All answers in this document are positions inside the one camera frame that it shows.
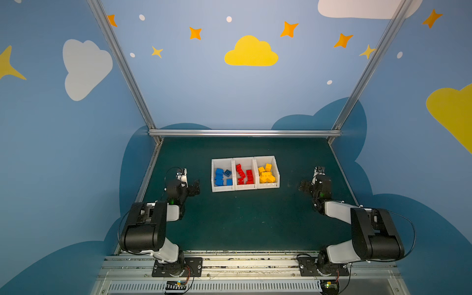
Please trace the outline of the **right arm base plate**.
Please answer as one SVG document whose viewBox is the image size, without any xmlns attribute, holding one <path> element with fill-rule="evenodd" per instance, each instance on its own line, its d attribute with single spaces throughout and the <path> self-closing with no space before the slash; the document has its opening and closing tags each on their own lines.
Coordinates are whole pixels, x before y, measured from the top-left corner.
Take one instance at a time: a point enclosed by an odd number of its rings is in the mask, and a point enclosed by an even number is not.
<svg viewBox="0 0 472 295">
<path fill-rule="evenodd" d="M 345 264 L 332 264 L 326 259 L 314 258 L 307 254 L 296 257 L 302 277 L 348 277 L 349 268 Z"/>
</svg>

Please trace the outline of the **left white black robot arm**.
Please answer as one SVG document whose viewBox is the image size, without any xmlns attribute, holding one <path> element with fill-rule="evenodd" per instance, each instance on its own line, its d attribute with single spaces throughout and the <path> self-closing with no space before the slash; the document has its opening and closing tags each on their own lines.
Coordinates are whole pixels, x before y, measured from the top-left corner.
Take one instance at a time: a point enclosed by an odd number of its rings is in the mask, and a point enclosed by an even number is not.
<svg viewBox="0 0 472 295">
<path fill-rule="evenodd" d="M 167 200 L 134 203 L 118 234 L 121 249 L 134 255 L 150 255 L 158 263 L 182 261 L 183 252 L 167 238 L 167 224 L 183 219 L 188 197 L 200 194 L 200 182 L 192 185 L 180 179 L 168 183 Z"/>
</svg>

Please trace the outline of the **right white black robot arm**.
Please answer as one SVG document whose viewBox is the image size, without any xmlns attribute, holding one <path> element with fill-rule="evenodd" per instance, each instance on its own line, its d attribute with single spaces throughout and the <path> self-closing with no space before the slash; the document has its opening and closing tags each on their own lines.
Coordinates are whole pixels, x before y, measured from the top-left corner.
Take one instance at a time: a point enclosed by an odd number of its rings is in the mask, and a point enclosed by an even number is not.
<svg viewBox="0 0 472 295">
<path fill-rule="evenodd" d="M 342 221 L 351 228 L 351 239 L 324 247 L 318 264 L 342 265 L 360 261 L 395 262 L 406 256 L 405 247 L 388 210 L 350 205 L 332 198 L 332 180 L 324 174 L 301 181 L 299 190 L 312 198 L 321 215 Z"/>
</svg>

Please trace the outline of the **long blue brick bottom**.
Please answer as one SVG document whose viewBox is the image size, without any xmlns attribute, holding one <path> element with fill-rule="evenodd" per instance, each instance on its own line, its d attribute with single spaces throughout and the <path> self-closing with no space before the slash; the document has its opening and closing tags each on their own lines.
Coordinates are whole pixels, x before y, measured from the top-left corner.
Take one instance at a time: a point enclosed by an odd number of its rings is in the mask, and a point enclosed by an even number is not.
<svg viewBox="0 0 472 295">
<path fill-rule="evenodd" d="M 221 168 L 217 168 L 215 170 L 215 180 L 219 180 L 219 179 L 224 179 L 224 170 Z"/>
</svg>

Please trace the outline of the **long red brick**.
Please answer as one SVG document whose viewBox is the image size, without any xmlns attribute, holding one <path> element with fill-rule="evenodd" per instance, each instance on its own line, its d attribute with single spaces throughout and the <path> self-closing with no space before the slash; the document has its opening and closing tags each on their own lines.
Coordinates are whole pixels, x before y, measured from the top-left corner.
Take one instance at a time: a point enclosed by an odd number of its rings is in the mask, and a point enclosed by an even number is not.
<svg viewBox="0 0 472 295">
<path fill-rule="evenodd" d="M 240 178 L 246 178 L 246 174 L 245 174 L 245 172 L 243 171 L 242 166 L 241 166 L 240 164 L 237 164 L 237 165 L 236 165 L 236 171 L 237 171 L 237 173 L 239 174 L 239 177 L 240 177 Z"/>
<path fill-rule="evenodd" d="M 246 171 L 247 182 L 246 184 L 254 184 L 254 175 L 252 170 Z"/>
</svg>

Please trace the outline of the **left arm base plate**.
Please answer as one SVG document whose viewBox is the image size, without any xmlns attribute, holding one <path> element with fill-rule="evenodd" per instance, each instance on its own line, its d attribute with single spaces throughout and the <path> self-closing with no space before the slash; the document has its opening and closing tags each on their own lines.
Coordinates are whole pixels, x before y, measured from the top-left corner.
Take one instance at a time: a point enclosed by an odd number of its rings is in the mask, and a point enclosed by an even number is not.
<svg viewBox="0 0 472 295">
<path fill-rule="evenodd" d="M 175 263 L 160 263 L 155 260 L 152 277 L 200 277 L 202 275 L 202 258 L 179 258 Z"/>
</svg>

